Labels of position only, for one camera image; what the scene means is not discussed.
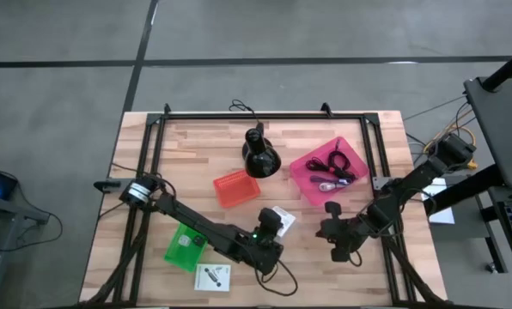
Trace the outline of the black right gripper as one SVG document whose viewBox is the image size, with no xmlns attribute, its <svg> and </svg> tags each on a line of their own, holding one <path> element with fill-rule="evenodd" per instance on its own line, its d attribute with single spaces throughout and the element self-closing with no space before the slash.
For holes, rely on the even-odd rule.
<svg viewBox="0 0 512 309">
<path fill-rule="evenodd" d="M 363 245 L 369 236 L 370 227 L 357 216 L 341 219 L 339 203 L 326 202 L 325 211 L 331 217 L 320 222 L 320 229 L 315 236 L 335 245 L 331 249 L 333 262 L 348 262 L 350 251 L 357 251 Z"/>
</svg>

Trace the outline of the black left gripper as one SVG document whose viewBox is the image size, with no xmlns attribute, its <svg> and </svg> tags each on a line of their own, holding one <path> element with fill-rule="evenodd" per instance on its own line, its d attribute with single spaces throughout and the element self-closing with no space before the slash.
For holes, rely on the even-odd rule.
<svg viewBox="0 0 512 309">
<path fill-rule="evenodd" d="M 276 241 L 276 237 L 282 227 L 282 217 L 277 212 L 273 209 L 262 209 L 259 212 L 259 229 L 253 231 L 253 242 L 260 250 L 280 258 L 283 246 Z"/>
</svg>

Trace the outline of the white green product box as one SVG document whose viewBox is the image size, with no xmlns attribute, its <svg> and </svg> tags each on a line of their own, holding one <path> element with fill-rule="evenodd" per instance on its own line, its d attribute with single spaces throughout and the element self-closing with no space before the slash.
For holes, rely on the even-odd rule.
<svg viewBox="0 0 512 309">
<path fill-rule="evenodd" d="M 282 227 L 277 231 L 277 236 L 282 238 L 296 221 L 296 218 L 291 213 L 278 206 L 274 206 L 272 210 L 281 218 Z"/>
</svg>

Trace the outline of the pink plastic bin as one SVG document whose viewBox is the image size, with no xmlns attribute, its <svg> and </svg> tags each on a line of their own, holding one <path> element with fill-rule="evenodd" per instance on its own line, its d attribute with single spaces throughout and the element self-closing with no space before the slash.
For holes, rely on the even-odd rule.
<svg viewBox="0 0 512 309">
<path fill-rule="evenodd" d="M 310 151 L 290 163 L 290 176 L 300 193 L 313 205 L 319 206 L 347 187 L 369 175 L 369 168 L 354 148 L 341 136 Z M 338 189 L 321 192 L 320 183 L 340 184 Z"/>
</svg>

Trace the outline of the orange plastic basket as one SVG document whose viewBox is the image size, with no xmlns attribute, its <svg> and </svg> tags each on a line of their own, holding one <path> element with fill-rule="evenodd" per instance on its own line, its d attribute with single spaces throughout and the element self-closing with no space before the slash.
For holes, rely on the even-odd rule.
<svg viewBox="0 0 512 309">
<path fill-rule="evenodd" d="M 245 170 L 214 179 L 213 185 L 216 198 L 222 208 L 234 207 L 260 195 L 257 181 L 250 177 Z"/>
</svg>

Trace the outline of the black desk lamp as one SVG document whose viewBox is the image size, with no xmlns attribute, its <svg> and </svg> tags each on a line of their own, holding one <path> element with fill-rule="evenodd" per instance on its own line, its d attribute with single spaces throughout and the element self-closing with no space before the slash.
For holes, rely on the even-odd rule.
<svg viewBox="0 0 512 309">
<path fill-rule="evenodd" d="M 265 138 L 264 124 L 261 122 L 246 132 L 241 155 L 246 173 L 255 179 L 270 177 L 282 165 L 278 152 L 271 141 Z"/>
</svg>

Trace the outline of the green plastic basket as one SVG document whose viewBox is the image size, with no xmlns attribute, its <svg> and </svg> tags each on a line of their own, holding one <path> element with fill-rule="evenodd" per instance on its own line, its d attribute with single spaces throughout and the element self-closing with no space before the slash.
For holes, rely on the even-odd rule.
<svg viewBox="0 0 512 309">
<path fill-rule="evenodd" d="M 182 270 L 185 270 L 187 272 L 193 272 L 197 267 L 199 259 L 202 257 L 204 253 L 204 250 L 208 244 L 208 240 L 205 237 L 206 244 L 204 247 L 198 247 L 194 245 L 192 242 L 188 247 L 184 247 L 178 245 L 177 243 L 178 238 L 182 234 L 187 235 L 188 237 L 191 238 L 191 240 L 196 235 L 201 235 L 205 237 L 201 233 L 181 223 L 168 245 L 168 248 L 164 255 L 164 260 Z"/>
</svg>

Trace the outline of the white paper sheet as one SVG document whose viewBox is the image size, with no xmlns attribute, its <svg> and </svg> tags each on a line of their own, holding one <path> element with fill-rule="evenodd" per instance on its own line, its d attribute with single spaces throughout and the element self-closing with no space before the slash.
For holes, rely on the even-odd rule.
<svg viewBox="0 0 512 309">
<path fill-rule="evenodd" d="M 424 193 L 421 194 L 423 201 L 426 201 L 429 196 L 434 196 L 447 188 L 446 180 L 444 178 L 435 178 L 432 183 L 424 188 Z M 455 224 L 454 215 L 451 208 L 441 210 L 433 215 L 430 215 L 429 223 L 436 224 Z"/>
</svg>

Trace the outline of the black desk leg beam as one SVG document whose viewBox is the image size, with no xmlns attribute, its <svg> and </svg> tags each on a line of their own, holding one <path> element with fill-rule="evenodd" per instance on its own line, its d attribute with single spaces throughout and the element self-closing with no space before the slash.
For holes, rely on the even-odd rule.
<svg viewBox="0 0 512 309">
<path fill-rule="evenodd" d="M 491 165 L 426 199 L 425 213 L 427 216 L 433 215 L 469 197 L 474 197 L 492 186 L 503 184 L 504 179 L 499 168 L 497 165 Z"/>
</svg>

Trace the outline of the grey desk top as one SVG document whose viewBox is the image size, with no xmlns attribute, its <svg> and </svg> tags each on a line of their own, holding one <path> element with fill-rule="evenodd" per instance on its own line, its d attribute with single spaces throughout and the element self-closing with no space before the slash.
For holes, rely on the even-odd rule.
<svg viewBox="0 0 512 309">
<path fill-rule="evenodd" d="M 494 92 L 479 79 L 465 81 L 464 88 L 503 181 L 512 186 L 512 79 Z"/>
</svg>

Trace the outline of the black pole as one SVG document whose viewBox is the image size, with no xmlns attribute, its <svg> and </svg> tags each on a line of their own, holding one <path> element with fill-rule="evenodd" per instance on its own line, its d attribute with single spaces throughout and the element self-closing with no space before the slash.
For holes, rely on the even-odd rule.
<svg viewBox="0 0 512 309">
<path fill-rule="evenodd" d="M 500 85 L 512 77 L 512 58 L 491 76 L 481 82 L 485 91 L 494 92 Z"/>
</svg>

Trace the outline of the black aluminium table frame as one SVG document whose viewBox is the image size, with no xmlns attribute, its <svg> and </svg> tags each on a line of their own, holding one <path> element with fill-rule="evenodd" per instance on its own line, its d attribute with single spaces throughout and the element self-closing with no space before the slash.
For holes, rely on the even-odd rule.
<svg viewBox="0 0 512 309">
<path fill-rule="evenodd" d="M 283 165 L 259 181 L 260 195 L 222 208 L 213 180 L 244 166 L 245 132 L 258 122 Z M 97 213 L 94 240 L 79 297 L 81 309 L 133 307 L 389 306 L 414 300 L 408 278 L 378 239 L 360 249 L 360 266 L 334 263 L 331 245 L 315 236 L 326 218 L 290 176 L 289 165 L 341 136 L 369 167 L 369 175 L 336 196 L 346 217 L 375 194 L 376 176 L 403 177 L 412 169 L 401 116 L 385 112 L 128 112 L 113 151 L 110 179 L 126 184 L 144 172 L 159 173 L 178 199 L 212 221 L 252 230 L 264 207 L 278 206 L 296 221 L 283 237 L 282 265 L 259 284 L 254 270 L 232 263 L 228 292 L 194 289 L 195 276 L 164 260 L 178 222 L 145 214 L 107 193 Z"/>
</svg>

